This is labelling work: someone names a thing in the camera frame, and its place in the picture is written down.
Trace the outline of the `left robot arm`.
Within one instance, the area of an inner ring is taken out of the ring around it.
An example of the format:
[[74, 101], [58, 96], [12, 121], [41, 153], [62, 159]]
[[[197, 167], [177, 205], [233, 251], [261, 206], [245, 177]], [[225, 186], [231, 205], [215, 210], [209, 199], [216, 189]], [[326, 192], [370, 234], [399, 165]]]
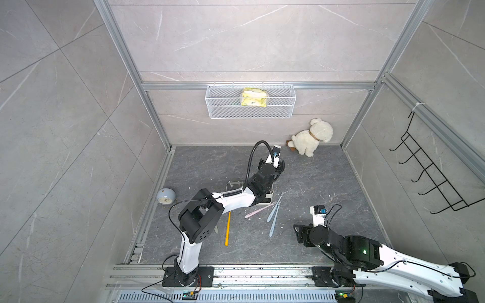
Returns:
[[[253, 156], [260, 145], [266, 146], [269, 156], [261, 159], [256, 173], [250, 175]], [[181, 235], [181, 249], [171, 268], [173, 274], [170, 276], [177, 286], [188, 286], [194, 281], [202, 282], [198, 277], [202, 243], [214, 232], [224, 214], [239, 208], [270, 203], [268, 195], [273, 189], [273, 183], [285, 169], [285, 162], [280, 158], [280, 153], [279, 145], [270, 147], [265, 140], [256, 142], [251, 150], [245, 180], [240, 188], [223, 193], [201, 189], [179, 212], [179, 225], [176, 229]]]

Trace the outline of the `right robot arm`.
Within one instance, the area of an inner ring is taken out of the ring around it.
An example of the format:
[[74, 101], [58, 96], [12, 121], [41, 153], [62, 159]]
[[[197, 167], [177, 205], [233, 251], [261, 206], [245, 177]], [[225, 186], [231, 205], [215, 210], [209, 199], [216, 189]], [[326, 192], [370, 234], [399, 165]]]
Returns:
[[433, 302], [477, 302], [477, 294], [465, 288], [476, 272], [465, 262], [439, 265], [398, 252], [364, 236], [341, 236], [330, 228], [333, 210], [323, 205], [310, 208], [312, 223], [294, 225], [297, 241], [316, 247], [333, 261], [314, 266], [317, 287], [377, 285], [414, 294]]

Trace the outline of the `light blue toothbrush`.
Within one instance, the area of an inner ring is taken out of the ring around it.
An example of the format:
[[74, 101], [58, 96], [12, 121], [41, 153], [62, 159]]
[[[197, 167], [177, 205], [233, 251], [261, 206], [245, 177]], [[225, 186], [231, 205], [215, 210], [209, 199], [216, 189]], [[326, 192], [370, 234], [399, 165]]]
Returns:
[[269, 237], [273, 237], [273, 235], [274, 235], [275, 226], [276, 226], [276, 222], [277, 222], [277, 216], [278, 216], [278, 213], [279, 213], [279, 208], [280, 208], [280, 205], [279, 205], [275, 215], [273, 216], [273, 218], [271, 220], [272, 225], [270, 227]]
[[280, 205], [281, 199], [283, 198], [283, 196], [284, 196], [284, 195], [285, 195], [285, 192], [283, 192], [283, 193], [280, 195], [280, 197], [279, 197], [278, 201], [276, 202], [276, 204], [275, 204], [275, 206], [274, 206], [273, 210], [270, 212], [269, 217], [268, 217], [268, 218], [267, 218], [267, 220], [266, 220], [267, 222], [270, 222], [270, 221], [272, 220], [273, 216], [275, 215], [275, 213], [276, 213], [276, 211], [277, 211], [277, 209], [278, 209], [278, 207], [279, 207], [279, 205]]

